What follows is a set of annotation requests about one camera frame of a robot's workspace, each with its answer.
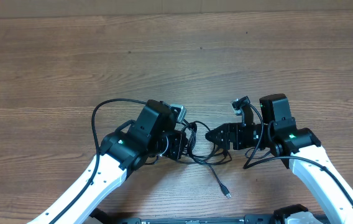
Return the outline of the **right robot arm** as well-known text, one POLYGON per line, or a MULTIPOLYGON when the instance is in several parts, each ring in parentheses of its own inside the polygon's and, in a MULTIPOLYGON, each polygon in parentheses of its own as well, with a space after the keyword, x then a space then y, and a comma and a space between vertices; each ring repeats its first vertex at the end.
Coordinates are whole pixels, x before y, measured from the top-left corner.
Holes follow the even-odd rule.
POLYGON ((270 157, 252 153, 244 169, 270 161, 282 161, 308 188, 330 223, 353 223, 353 189, 333 166, 318 137, 308 128, 299 129, 283 93, 263 96, 260 107, 248 97, 231 105, 240 123, 224 123, 205 138, 221 149, 269 148, 270 157))

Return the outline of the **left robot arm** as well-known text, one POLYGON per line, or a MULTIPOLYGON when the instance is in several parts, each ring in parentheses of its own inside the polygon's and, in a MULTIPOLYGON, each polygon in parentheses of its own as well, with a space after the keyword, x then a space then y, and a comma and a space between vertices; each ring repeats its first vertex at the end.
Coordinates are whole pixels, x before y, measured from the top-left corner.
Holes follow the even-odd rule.
POLYGON ((100 141, 96 154, 77 180, 32 223, 107 223, 98 205, 120 187, 147 159, 165 156, 177 161, 187 144, 176 130, 185 120, 182 105, 148 100, 136 120, 128 120, 100 141))

